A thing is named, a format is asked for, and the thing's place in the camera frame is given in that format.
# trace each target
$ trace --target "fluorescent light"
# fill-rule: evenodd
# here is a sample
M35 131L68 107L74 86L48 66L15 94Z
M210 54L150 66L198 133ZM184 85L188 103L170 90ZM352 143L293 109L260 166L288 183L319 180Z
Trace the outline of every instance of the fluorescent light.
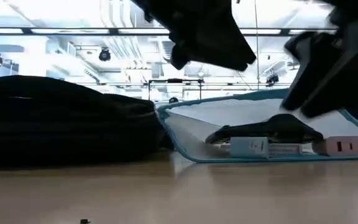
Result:
M279 29L240 29L241 34L279 34Z
M108 29L31 29L35 34L109 34Z
M186 83L150 83L152 86L184 86Z
M296 35L296 34L300 34L302 32L304 32L306 30L290 30L289 34L290 35Z
M167 29L119 29L120 34L169 34Z
M0 28L0 34L23 34L21 29Z

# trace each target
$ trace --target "blue trim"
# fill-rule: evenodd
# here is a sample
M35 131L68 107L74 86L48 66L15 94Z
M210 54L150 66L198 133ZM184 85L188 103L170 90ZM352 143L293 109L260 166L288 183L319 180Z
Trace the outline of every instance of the blue trim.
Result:
M265 90L265 91L256 91L253 93L247 93L244 95L236 96L225 96L219 98L210 98L204 100L194 100L194 101L184 101L181 103L174 103L170 105L163 105L157 109L157 117L161 122L162 126L167 130L167 133L171 137L173 144L175 145L177 151L186 159L189 159L193 162L199 163L227 163L227 162L300 162L300 161L338 161L338 160L355 160L358 159L358 156L338 156L338 157L329 157L329 156L320 156L320 155L303 155L300 157L275 157L269 159L197 159L191 157L186 149L180 145L178 142L175 133L166 124L165 119L169 117L167 110L177 107L177 106L190 106L196 105L205 102L212 101L221 101L221 100L267 100L267 99L284 99L288 94L288 89L281 90ZM352 115L350 115L346 110L339 111L343 117L348 121L354 123L358 127L358 120L356 120Z

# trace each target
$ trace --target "blue pouch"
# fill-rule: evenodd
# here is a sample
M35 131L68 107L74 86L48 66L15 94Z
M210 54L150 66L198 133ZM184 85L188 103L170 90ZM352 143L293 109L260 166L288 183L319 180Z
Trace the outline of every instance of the blue pouch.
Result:
M176 150L194 162L284 162L284 161L331 161L358 159L358 156L322 156L312 150L299 156L239 159L205 139L225 125L258 123L278 113L288 89L256 91L244 95L205 100L187 101L161 106L157 116L170 135ZM299 120L323 134L331 136L358 136L358 120L347 111L334 111L319 118L307 119L298 111L293 113Z

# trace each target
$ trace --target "table surface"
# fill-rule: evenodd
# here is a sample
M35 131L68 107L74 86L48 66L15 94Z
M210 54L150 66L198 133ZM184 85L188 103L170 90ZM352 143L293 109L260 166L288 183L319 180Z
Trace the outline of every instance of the table surface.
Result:
M0 224L358 223L358 161L0 171Z

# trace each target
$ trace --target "black item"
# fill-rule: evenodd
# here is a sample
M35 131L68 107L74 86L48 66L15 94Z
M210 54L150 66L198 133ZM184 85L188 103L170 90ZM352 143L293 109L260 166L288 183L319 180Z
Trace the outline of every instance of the black item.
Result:
M292 114L278 114L260 123L223 126L209 135L205 142L222 144L231 137L267 137L271 143L309 143L322 140L323 135L302 123Z
M278 75L276 73L269 75L266 78L266 87L272 87L274 84L278 83L280 80L278 79Z
M170 63L182 69L189 61L245 70L256 56L232 16L229 0L132 0L145 18L159 21L176 45Z
M45 77L0 78L0 166L125 162L159 148L151 101Z
M111 59L111 54L108 48L103 48L99 54L99 60L102 62L109 61Z
M282 106L308 117L358 102L358 6L337 7L330 18L334 34L305 32L285 44L300 69Z
M169 103L178 103L178 102L179 102L179 100L176 97L172 97L169 99Z
M87 220L87 219L81 219L80 220L80 224L90 224L91 221Z

